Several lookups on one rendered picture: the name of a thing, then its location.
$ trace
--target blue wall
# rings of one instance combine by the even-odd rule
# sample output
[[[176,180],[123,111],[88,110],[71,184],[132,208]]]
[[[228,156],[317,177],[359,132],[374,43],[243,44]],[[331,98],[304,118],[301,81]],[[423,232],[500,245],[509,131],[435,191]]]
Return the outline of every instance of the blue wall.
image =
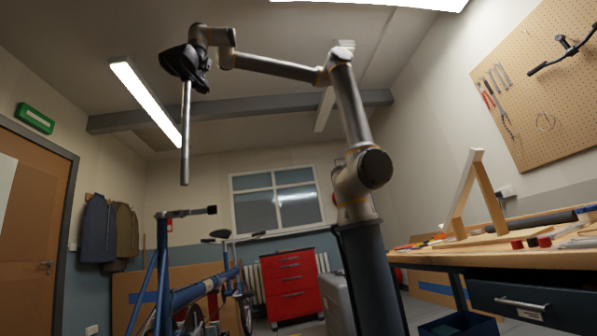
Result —
[[[301,247],[315,247],[315,253],[327,252],[331,270],[343,268],[336,239],[329,231],[312,231],[249,242],[239,245],[237,253],[243,264],[249,265],[256,263],[260,255]],[[221,245],[187,245],[171,247],[168,251],[170,266],[222,260]],[[154,249],[146,251],[147,263],[151,261],[154,252]],[[111,335],[112,275],[102,273],[100,269],[101,266],[97,264],[79,262],[78,253],[67,254],[62,335],[83,335],[86,327],[95,324],[100,327],[98,335]],[[126,272],[140,270],[143,270],[142,254],[129,259]]]

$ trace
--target wall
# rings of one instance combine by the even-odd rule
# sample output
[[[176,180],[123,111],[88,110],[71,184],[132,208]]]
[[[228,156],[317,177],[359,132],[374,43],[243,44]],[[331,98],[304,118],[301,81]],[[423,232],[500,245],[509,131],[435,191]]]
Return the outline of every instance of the wall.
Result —
[[[0,74],[0,113],[14,119],[17,104],[26,102],[56,121],[54,134],[40,135],[80,157],[69,243],[79,241],[86,192],[129,202],[139,214],[144,213],[143,159],[112,135],[88,134],[87,115],[2,47]],[[140,231],[143,224],[140,217]],[[109,312],[109,274],[100,274],[97,265],[81,264],[77,253],[68,253],[62,334],[83,334],[85,327],[99,324],[99,335],[109,335]]]
[[[201,155],[190,160],[190,186],[180,187],[179,161],[151,161],[147,164],[146,183],[146,242],[147,248],[156,248],[156,221],[158,211],[199,208],[216,204],[215,216],[186,217],[174,221],[174,232],[169,234],[171,260],[189,264],[221,259],[221,247],[198,245],[209,232],[231,229],[229,201],[229,174],[261,169],[315,164],[324,203],[324,219],[327,224],[337,222],[337,209],[331,201],[333,192],[329,174],[334,159],[342,158],[346,145],[343,141],[319,144],[273,147],[219,154]],[[286,236],[266,239],[239,247],[239,258],[244,263],[254,263],[260,254],[278,249],[315,246],[316,252],[327,252],[331,267],[341,268],[340,253],[336,241],[329,232]]]
[[[461,14],[442,13],[392,86],[394,105],[371,118],[373,135],[396,168],[393,181],[376,193],[390,222],[383,226],[386,247],[437,230],[470,147],[486,149],[483,163],[495,189],[513,185],[518,192],[506,202],[506,217],[597,201],[597,149],[519,174],[470,80],[470,71],[540,3],[471,0]],[[463,220],[491,220],[477,183]]]

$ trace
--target door frame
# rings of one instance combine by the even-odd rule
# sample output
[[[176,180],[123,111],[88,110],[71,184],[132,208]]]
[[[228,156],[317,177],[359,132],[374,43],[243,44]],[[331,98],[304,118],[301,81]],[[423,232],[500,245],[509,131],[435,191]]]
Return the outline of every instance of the door frame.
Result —
[[[52,336],[62,335],[62,307],[64,304],[64,280],[66,277],[66,254],[68,253],[68,233],[70,231],[73,200],[75,199],[76,175],[80,158],[78,155],[52,143],[47,138],[21,126],[19,123],[0,114],[0,127],[19,135],[32,143],[41,146],[52,153],[59,155],[71,162],[71,170],[66,185],[64,208],[60,226],[60,239],[58,241],[58,256],[56,258],[56,280],[54,282],[54,303],[52,305]]]

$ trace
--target gray beam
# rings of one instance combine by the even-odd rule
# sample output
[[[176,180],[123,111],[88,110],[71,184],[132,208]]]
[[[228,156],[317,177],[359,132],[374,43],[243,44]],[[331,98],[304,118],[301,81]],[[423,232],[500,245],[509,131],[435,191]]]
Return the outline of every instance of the gray beam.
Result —
[[[317,110],[321,92],[278,94],[270,96],[224,99],[192,103],[190,121],[206,121],[240,117],[264,116]],[[388,89],[361,90],[365,107],[389,106],[394,96]],[[176,124],[180,124],[180,105],[166,106]],[[158,127],[143,109],[90,116],[87,132],[105,134]]]

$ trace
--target light switch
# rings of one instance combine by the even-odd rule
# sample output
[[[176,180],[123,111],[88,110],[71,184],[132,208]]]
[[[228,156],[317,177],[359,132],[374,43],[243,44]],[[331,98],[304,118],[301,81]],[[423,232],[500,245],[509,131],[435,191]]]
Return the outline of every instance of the light switch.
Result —
[[[98,332],[100,332],[100,327],[98,325],[85,328],[85,336],[95,335]]]

